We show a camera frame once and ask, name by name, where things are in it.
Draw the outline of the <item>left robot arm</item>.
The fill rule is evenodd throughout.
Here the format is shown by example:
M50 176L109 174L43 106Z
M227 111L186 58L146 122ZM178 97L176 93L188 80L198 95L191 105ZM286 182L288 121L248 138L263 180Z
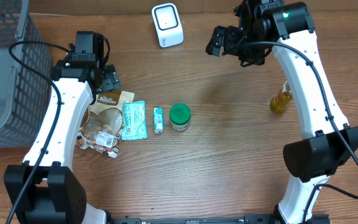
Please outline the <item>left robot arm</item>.
M44 75L11 57L44 79L51 96L38 135L20 165L9 165L4 185L12 202L7 223L113 223L107 210L87 202L86 191L72 171L80 124L97 95L120 88L114 65L108 65L108 39L78 31L65 58Z

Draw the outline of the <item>teal white snack packet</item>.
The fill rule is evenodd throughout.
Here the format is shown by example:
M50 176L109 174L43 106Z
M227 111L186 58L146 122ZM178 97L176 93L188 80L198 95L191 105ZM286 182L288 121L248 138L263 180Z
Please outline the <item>teal white snack packet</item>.
M147 139L145 101L125 102L122 106L125 141Z

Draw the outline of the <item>green lid white jar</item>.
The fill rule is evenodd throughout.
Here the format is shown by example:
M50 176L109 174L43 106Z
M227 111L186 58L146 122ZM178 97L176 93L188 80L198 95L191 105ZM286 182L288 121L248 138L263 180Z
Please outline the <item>green lid white jar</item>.
M170 108L169 119L174 130L184 131L190 126L191 110L186 104L177 103Z

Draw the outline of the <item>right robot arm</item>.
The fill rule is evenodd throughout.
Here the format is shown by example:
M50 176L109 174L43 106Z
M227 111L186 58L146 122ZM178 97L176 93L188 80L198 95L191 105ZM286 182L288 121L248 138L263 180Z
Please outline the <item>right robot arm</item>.
M303 2L243 1L234 8L238 26L217 26L206 46L210 55L234 55L241 65L262 65L274 54L287 79L300 120L300 141L283 148L290 179L272 215L246 215L247 223L328 223L313 205L328 179L358 148L330 89L319 57L315 24Z

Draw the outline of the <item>yellow liquid bottle silver cap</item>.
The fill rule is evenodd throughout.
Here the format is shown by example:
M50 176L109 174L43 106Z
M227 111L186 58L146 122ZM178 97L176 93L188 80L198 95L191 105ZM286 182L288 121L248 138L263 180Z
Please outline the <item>yellow liquid bottle silver cap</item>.
M286 81L280 91L271 99L270 110L274 113L285 111L287 104L293 99L290 86Z

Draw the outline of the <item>small teal white packet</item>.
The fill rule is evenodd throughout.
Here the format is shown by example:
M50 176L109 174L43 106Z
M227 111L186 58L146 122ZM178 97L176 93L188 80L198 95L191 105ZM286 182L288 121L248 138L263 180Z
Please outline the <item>small teal white packet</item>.
M163 109L161 107L154 108L154 131L155 134L162 134L164 130Z

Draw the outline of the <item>brown snack packet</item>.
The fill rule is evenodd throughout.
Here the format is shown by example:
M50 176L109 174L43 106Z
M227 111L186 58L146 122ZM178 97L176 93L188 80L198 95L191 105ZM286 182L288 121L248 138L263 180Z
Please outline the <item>brown snack packet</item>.
M124 128L122 106L133 99L132 92L122 90L98 94L95 103L86 110L75 145L117 157Z

